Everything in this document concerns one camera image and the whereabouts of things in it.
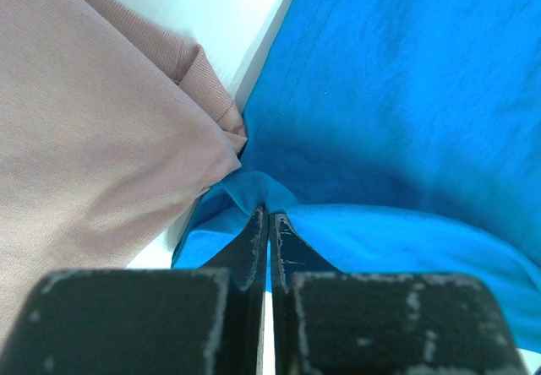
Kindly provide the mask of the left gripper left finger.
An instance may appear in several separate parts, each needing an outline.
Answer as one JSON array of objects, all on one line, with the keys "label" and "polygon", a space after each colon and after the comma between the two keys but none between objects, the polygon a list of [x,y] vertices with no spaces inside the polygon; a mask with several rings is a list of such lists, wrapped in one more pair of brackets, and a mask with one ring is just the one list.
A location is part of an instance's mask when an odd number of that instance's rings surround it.
[{"label": "left gripper left finger", "polygon": [[227,271],[213,331],[214,374],[257,374],[265,313],[268,212],[258,206],[245,227],[204,269]]}]

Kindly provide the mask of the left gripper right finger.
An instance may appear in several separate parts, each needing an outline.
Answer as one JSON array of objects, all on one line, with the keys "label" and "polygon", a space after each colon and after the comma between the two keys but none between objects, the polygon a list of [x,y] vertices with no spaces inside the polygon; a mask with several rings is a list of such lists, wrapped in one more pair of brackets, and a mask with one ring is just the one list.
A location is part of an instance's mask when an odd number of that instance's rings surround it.
[{"label": "left gripper right finger", "polygon": [[275,368],[287,374],[295,313],[290,296],[292,277],[297,273],[328,273],[338,270],[323,258],[294,229],[285,213],[269,215],[270,283],[273,306]]}]

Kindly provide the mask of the blue t shirt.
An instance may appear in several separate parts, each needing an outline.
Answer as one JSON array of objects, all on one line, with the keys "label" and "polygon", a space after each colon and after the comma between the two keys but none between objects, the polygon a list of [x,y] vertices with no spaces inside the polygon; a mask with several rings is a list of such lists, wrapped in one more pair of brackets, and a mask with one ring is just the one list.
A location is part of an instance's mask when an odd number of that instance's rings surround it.
[{"label": "blue t shirt", "polygon": [[243,117],[175,268],[264,204],[340,270],[479,278],[539,350],[540,0],[292,0]]}]

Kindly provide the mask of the folded pink t shirt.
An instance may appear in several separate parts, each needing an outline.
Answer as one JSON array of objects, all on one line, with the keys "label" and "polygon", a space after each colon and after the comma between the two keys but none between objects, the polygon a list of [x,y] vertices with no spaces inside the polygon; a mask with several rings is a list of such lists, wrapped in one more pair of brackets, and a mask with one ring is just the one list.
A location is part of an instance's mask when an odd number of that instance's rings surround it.
[{"label": "folded pink t shirt", "polygon": [[126,266],[239,168],[203,48],[118,0],[1,0],[1,335],[48,272]]}]

